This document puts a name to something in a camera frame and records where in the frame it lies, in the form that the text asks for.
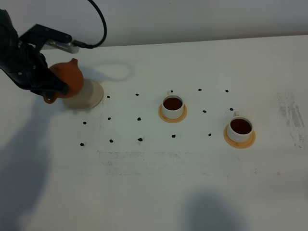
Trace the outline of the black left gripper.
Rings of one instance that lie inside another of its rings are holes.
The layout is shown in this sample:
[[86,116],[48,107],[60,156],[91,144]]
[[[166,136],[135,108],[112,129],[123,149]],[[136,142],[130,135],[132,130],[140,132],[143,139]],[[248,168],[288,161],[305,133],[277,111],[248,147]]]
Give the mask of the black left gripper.
[[41,55],[31,45],[21,42],[0,48],[0,68],[21,89],[53,98],[55,93],[66,95],[69,86],[60,68],[48,69]]

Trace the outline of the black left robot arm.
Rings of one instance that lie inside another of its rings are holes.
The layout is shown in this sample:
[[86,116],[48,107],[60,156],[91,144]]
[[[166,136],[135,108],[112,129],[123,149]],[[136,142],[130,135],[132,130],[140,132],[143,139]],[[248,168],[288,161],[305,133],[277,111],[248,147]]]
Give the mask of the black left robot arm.
[[36,24],[18,36],[6,10],[0,11],[0,68],[21,89],[52,99],[66,95],[69,86],[49,68],[40,53],[48,41],[69,42],[72,37]]

